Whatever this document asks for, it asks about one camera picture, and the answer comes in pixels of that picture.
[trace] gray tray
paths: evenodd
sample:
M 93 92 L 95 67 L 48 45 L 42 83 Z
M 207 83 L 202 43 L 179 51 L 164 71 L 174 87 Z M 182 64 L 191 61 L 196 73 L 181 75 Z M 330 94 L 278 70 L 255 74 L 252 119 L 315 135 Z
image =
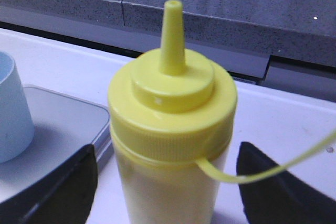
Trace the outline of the gray tray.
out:
M 28 148 L 0 164 L 0 202 L 46 176 L 85 144 L 93 144 L 98 170 L 113 153 L 108 110 L 35 86 L 25 86 L 35 135 Z

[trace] speckled granite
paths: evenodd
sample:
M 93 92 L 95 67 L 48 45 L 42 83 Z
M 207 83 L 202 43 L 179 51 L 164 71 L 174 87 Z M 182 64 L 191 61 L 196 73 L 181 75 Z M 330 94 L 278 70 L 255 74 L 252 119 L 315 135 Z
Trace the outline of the speckled granite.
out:
M 101 26 L 159 33 L 166 0 L 0 1 Z M 336 67 L 335 0 L 182 1 L 187 38 Z

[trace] yellow cap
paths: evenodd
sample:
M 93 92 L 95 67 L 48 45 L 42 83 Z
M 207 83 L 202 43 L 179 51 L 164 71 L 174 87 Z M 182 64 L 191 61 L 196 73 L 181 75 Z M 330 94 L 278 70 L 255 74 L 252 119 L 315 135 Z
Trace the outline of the yellow cap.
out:
M 236 86 L 218 64 L 184 48 L 182 3 L 164 5 L 161 48 L 121 68 L 108 91 L 113 141 L 160 162 L 219 154 L 232 136 Z

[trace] light blue cup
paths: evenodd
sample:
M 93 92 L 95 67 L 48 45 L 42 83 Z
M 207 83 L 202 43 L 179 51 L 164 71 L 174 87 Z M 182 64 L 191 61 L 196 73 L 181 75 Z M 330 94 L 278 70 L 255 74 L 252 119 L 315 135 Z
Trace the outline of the light blue cup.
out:
M 23 152 L 34 125 L 14 59 L 0 52 L 0 163 Z

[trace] white countertop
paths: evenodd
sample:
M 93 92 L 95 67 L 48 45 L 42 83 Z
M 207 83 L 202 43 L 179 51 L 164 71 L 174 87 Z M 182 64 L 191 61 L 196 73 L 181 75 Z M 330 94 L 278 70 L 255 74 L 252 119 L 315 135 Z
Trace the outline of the white countertop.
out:
M 0 29 L 0 50 L 12 55 L 23 84 L 107 105 L 114 73 L 130 58 Z M 240 142 L 252 142 L 277 163 L 311 147 L 336 127 L 336 103 L 236 82 L 238 107 L 225 171 L 235 174 Z M 323 150 L 289 171 L 336 199 L 336 152 Z M 99 175 L 88 224 L 128 223 L 116 159 Z M 247 223 L 237 185 L 221 184 L 212 224 Z

